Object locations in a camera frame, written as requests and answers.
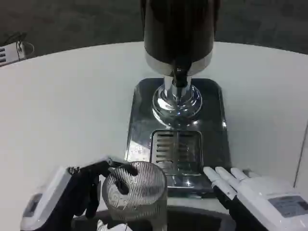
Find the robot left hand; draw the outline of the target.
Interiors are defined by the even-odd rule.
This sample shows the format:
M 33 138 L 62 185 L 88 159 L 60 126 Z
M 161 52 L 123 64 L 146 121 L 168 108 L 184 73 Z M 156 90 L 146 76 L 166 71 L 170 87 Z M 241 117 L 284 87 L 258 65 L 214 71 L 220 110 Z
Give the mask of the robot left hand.
M 69 231 L 74 217 L 95 217 L 100 205 L 100 176 L 108 177 L 119 167 L 136 176 L 129 162 L 104 157 L 83 166 L 60 167 L 30 198 L 24 209 L 22 231 Z

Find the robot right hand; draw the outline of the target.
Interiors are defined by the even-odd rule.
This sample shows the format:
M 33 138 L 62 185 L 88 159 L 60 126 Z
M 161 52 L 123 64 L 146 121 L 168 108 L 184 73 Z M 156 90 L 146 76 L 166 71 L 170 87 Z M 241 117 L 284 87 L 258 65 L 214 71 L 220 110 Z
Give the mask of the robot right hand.
M 218 201 L 238 231 L 306 231 L 308 200 L 292 185 L 238 168 L 204 167 Z

